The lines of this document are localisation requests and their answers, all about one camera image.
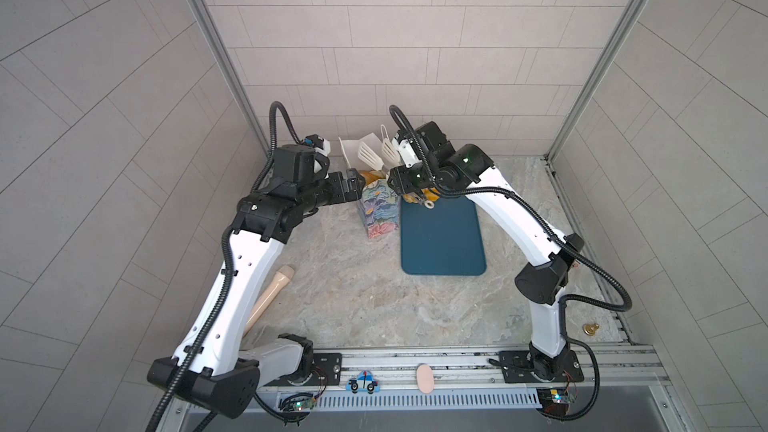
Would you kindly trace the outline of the metal tongs with white tips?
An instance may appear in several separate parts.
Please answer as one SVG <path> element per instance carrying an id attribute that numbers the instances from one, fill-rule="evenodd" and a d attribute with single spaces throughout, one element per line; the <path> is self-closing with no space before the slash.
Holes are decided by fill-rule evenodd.
<path id="1" fill-rule="evenodd" d="M 376 152 L 366 142 L 361 140 L 358 147 L 357 156 L 362 162 L 364 162 L 372 170 L 382 171 L 386 175 L 386 178 L 388 178 L 388 173 L 392 168 L 402 165 L 402 160 L 399 156 L 398 151 L 394 148 L 394 146 L 391 144 L 391 142 L 388 139 L 386 139 L 381 144 L 380 152 Z M 435 207 L 435 203 L 432 201 L 426 200 L 423 194 L 417 194 L 417 195 L 421 198 L 421 202 L 418 204 L 421 204 L 422 206 L 430 210 L 432 210 Z"/>

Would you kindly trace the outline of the floral paper gift bag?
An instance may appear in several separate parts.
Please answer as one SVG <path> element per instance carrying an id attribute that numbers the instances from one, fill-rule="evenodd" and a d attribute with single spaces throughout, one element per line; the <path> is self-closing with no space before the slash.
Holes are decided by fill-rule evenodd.
<path id="1" fill-rule="evenodd" d="M 355 168 L 360 174 L 361 171 L 374 171 L 357 156 L 361 140 L 376 152 L 381 151 L 383 143 L 374 133 L 360 139 L 339 139 L 347 168 Z M 357 208 L 369 239 L 392 233 L 399 227 L 400 197 L 388 186 L 387 178 L 366 184 L 361 199 L 357 201 Z"/>

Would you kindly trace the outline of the reddish brown croissant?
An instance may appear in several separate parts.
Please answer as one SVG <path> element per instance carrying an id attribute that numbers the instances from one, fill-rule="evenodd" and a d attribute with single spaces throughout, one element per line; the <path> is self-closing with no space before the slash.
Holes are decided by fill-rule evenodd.
<path id="1" fill-rule="evenodd" d="M 385 180 L 386 175 L 382 171 L 361 171 L 367 185 L 378 180 Z"/>

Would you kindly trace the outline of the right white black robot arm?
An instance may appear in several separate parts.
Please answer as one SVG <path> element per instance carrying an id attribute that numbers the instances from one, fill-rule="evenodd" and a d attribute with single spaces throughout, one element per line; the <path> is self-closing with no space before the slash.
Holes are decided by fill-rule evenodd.
<path id="1" fill-rule="evenodd" d="M 478 146 L 467 144 L 455 149 L 435 122 L 415 128 L 398 106 L 390 106 L 389 113 L 398 127 L 395 147 L 403 160 L 390 172 L 389 186 L 399 195 L 430 190 L 441 198 L 466 197 L 513 239 L 528 260 L 515 278 L 531 310 L 532 337 L 526 367 L 540 381 L 559 378 L 571 362 L 569 354 L 575 343 L 566 332 L 567 303 L 577 301 L 626 312 L 632 307 L 629 293 L 612 275 L 582 255 L 584 241 L 578 234 L 564 234 L 515 192 Z M 599 275 L 618 293 L 620 303 L 567 292 L 568 274 L 575 263 Z"/>

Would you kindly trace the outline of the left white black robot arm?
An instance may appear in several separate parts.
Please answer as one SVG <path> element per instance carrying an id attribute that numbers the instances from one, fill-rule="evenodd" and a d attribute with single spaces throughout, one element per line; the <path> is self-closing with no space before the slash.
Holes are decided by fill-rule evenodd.
<path id="1" fill-rule="evenodd" d="M 294 135 L 277 143 L 276 120 L 290 119 L 284 105 L 269 109 L 270 148 L 267 163 L 248 195 L 241 198 L 232 223 L 221 237 L 223 263 L 190 331 L 169 357 L 153 362 L 148 381 L 164 394 L 147 428 L 155 431 L 175 398 L 217 416 L 236 418 L 258 388 L 285 378 L 302 383 L 314 374 L 313 343 L 282 334 L 256 349 L 254 357 L 239 355 L 252 309 L 273 264 L 293 230 L 321 207 L 355 202 L 365 181 L 354 169 L 329 170 L 329 140 Z"/>

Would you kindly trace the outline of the round swirl bun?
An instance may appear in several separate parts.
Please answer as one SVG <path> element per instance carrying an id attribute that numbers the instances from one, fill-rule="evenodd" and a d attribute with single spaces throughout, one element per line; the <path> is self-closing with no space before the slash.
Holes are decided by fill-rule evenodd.
<path id="1" fill-rule="evenodd" d="M 421 202 L 421 198 L 415 193 L 408 193 L 402 196 L 403 200 L 407 203 L 418 204 Z"/>

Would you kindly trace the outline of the small yellow striped bun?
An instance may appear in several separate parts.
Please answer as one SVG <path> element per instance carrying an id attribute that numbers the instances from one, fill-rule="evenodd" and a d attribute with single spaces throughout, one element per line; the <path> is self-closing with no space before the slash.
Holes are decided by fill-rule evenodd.
<path id="1" fill-rule="evenodd" d="M 434 189 L 423 189 L 422 194 L 424 195 L 426 200 L 435 202 L 439 199 L 439 195 L 436 193 Z"/>

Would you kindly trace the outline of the teal rectangular tray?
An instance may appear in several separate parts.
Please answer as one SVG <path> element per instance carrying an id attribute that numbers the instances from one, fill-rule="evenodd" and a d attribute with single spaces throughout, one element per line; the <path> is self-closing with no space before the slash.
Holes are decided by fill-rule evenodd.
<path id="1" fill-rule="evenodd" d="M 432 209 L 404 202 L 401 267 L 414 276 L 480 276 L 487 269 L 476 205 L 439 199 Z"/>

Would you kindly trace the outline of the blue toy car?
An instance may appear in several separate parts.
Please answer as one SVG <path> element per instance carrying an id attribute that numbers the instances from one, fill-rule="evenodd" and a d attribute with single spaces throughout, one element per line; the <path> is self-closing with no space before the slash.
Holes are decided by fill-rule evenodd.
<path id="1" fill-rule="evenodd" d="M 372 395 L 380 391 L 380 385 L 373 373 L 365 370 L 347 381 L 346 390 L 353 394 L 365 392 Z"/>

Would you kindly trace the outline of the pink oval eraser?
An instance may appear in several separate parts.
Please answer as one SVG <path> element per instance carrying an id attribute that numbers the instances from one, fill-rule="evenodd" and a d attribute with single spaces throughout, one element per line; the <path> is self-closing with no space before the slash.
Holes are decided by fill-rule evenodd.
<path id="1" fill-rule="evenodd" d="M 416 383 L 423 394 L 431 394 L 435 390 L 433 369 L 428 364 L 419 364 L 416 368 Z"/>

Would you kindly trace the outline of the left circuit board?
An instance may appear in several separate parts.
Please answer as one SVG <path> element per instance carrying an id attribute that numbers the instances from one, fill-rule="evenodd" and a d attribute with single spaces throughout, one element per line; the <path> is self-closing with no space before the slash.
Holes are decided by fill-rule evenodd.
<path id="1" fill-rule="evenodd" d="M 285 414 L 308 413 L 317 404 L 317 396 L 311 393 L 297 393 L 282 399 L 279 410 Z"/>

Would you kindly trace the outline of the right circuit board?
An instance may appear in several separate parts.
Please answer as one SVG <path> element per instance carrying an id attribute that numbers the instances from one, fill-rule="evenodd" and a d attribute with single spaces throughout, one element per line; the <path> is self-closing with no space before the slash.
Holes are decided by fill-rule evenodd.
<path id="1" fill-rule="evenodd" d="M 541 407 L 538 411 L 555 417 L 564 417 L 578 397 L 577 392 L 568 388 L 539 388 L 536 390 Z"/>

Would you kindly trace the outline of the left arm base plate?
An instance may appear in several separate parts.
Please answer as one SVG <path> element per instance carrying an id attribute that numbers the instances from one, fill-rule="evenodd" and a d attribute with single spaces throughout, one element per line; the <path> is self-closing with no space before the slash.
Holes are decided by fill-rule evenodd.
<path id="1" fill-rule="evenodd" d="M 315 353 L 310 376 L 303 386 L 338 386 L 341 382 L 343 355 L 341 353 Z"/>

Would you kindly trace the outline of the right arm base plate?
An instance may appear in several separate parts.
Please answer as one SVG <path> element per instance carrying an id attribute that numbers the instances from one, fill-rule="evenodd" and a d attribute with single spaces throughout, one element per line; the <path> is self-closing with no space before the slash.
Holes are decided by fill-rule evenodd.
<path id="1" fill-rule="evenodd" d="M 554 358 L 535 348 L 527 351 L 501 351 L 498 362 L 504 382 L 508 384 L 584 381 L 579 359 L 568 346 Z"/>

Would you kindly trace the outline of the aluminium rail frame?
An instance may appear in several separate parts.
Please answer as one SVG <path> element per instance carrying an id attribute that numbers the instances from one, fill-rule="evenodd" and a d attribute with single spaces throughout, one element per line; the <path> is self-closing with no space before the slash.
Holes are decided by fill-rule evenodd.
<path id="1" fill-rule="evenodd" d="M 590 389 L 600 387 L 605 394 L 611 387 L 646 388 L 671 431 L 690 431 L 691 422 L 674 397 L 666 370 L 651 345 L 592 344 L 573 346 L 584 373 L 583 382 L 512 383 L 504 382 L 498 354 L 501 351 L 527 351 L 525 347 L 450 347 L 321 350 L 316 353 L 343 355 L 338 386 L 303 386 L 303 379 L 281 377 L 261 386 L 252 381 L 237 385 L 231 398 L 216 393 L 224 407 L 221 415 L 235 418 L 248 410 L 255 397 L 278 409 L 282 399 L 297 393 L 317 394 L 320 412 L 362 412 L 389 410 L 502 410 L 539 409 L 536 390 L 568 388 L 577 392 L 576 402 L 588 400 Z M 435 390 L 423 394 L 417 388 L 416 368 L 428 364 L 434 373 Z M 362 371 L 371 371 L 380 391 L 369 395 L 346 390 L 347 381 Z"/>

